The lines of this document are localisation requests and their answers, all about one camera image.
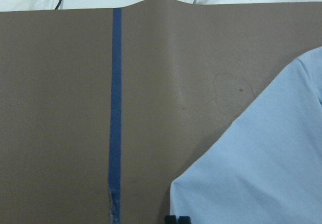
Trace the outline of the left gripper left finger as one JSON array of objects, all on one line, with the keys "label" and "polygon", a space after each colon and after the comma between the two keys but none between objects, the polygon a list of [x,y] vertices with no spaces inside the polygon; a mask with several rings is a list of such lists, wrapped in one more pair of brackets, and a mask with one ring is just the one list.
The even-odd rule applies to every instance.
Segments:
[{"label": "left gripper left finger", "polygon": [[175,215],[167,215],[164,218],[165,224],[177,224],[177,218]]}]

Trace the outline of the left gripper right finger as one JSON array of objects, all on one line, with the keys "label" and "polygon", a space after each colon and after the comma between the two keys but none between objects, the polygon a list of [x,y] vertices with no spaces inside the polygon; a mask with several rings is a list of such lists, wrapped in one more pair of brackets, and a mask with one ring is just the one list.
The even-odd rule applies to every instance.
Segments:
[{"label": "left gripper right finger", "polygon": [[179,216],[178,224],[191,224],[191,219],[189,216]]}]

